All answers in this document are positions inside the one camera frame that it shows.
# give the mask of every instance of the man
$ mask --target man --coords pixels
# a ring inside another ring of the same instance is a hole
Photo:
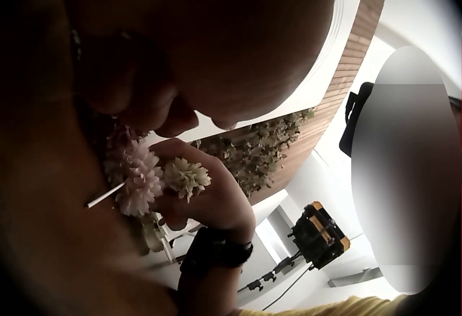
[[[111,202],[83,207],[106,184],[72,96],[78,91],[95,109],[167,137],[197,124],[193,109],[223,128],[262,115],[282,103],[314,63],[333,1],[3,0],[6,302],[20,291],[26,297],[16,311],[33,304],[57,315],[175,315],[168,290],[139,274],[128,229]],[[82,39],[75,75],[70,26]],[[177,140],[154,149],[200,161],[213,178],[191,206],[172,209],[167,196],[160,200],[167,222],[192,217],[247,245],[253,213],[223,165]],[[239,272],[217,266],[199,278],[183,274],[180,312],[238,314]]]

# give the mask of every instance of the white stick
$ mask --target white stick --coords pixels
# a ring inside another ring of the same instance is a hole
[[[120,185],[117,185],[115,186],[113,189],[107,191],[105,194],[99,196],[97,199],[95,200],[92,200],[91,202],[89,202],[87,205],[85,205],[86,208],[90,209],[92,207],[94,207],[95,205],[97,205],[99,202],[101,202],[103,199],[109,197],[111,194],[113,194],[115,191],[121,189],[122,187],[125,186],[127,182],[124,181],[123,183],[121,183]]]

